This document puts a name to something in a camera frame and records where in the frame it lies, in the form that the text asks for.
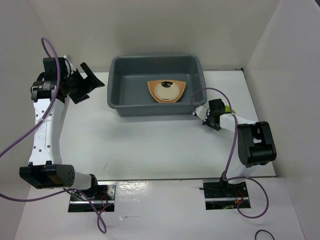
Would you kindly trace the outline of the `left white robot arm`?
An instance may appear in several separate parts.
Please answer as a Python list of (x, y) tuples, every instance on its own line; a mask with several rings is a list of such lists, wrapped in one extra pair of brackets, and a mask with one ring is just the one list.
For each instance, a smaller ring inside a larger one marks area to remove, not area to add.
[(67, 59), (58, 60), (60, 68), (53, 57), (44, 58), (44, 72), (30, 88), (36, 130), (28, 165), (19, 169), (19, 176), (36, 189), (77, 189), (94, 200), (100, 193), (96, 177), (62, 162), (60, 136), (69, 101), (87, 100), (89, 93), (104, 83), (85, 62), (80, 65), (86, 74), (82, 77)]

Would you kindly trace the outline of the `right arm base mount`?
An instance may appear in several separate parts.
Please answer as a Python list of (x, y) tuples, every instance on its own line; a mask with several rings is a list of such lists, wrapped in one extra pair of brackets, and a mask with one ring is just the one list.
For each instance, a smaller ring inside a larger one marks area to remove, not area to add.
[(231, 210), (251, 208), (249, 193), (245, 182), (230, 184), (219, 179), (205, 179), (203, 191), (206, 210)]

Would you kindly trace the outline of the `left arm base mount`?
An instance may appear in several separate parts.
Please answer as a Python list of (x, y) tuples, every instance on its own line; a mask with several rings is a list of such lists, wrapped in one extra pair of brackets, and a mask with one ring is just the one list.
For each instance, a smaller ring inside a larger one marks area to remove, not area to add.
[[(98, 212), (114, 212), (116, 187), (117, 183), (115, 181), (98, 181), (95, 193), (90, 190), (83, 190), (83, 192)], [(80, 192), (69, 191), (69, 196), (69, 213), (88, 213), (94, 211), (89, 201)]]

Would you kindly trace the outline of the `green plastic plate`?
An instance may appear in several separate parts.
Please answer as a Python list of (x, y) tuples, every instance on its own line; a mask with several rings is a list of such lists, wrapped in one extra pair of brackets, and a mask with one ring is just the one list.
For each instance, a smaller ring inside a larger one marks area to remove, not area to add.
[(230, 108), (228, 105), (224, 106), (224, 113), (225, 114), (236, 114), (236, 112), (232, 108)]

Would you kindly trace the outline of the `woven bamboo fan-shaped basket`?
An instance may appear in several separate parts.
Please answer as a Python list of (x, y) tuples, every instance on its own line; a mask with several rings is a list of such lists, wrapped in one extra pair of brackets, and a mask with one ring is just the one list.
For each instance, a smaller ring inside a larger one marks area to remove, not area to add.
[[(161, 82), (173, 82), (173, 83), (177, 84), (177, 86), (180, 89), (179, 96), (176, 99), (172, 100), (172, 101), (163, 101), (163, 100), (160, 100), (159, 98), (157, 98), (155, 96), (154, 90), (155, 90), (156, 85), (161, 83)], [(158, 80), (148, 81), (147, 82), (147, 86), (148, 86), (148, 90), (149, 90), (150, 95), (158, 103), (176, 103), (183, 96), (183, 94), (185, 92), (186, 82), (179, 81), (179, 80), (172, 80), (172, 79), (158, 79)]]

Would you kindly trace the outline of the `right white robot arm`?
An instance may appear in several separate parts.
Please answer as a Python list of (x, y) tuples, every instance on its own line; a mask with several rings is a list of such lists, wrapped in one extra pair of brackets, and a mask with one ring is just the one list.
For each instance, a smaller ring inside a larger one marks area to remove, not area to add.
[(223, 196), (231, 196), (254, 171), (276, 159), (277, 151), (268, 122), (248, 120), (232, 110), (227, 111), (222, 99), (210, 100), (208, 108), (197, 107), (194, 115), (203, 125), (234, 134), (226, 169), (219, 180), (219, 191)]

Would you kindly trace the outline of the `cream ceramic plate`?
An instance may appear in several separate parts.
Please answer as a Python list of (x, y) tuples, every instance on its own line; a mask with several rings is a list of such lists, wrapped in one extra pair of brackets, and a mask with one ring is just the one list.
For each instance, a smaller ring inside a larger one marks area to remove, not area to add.
[(155, 86), (154, 94), (158, 99), (169, 102), (175, 100), (179, 96), (180, 89), (178, 85), (172, 81), (163, 81)]

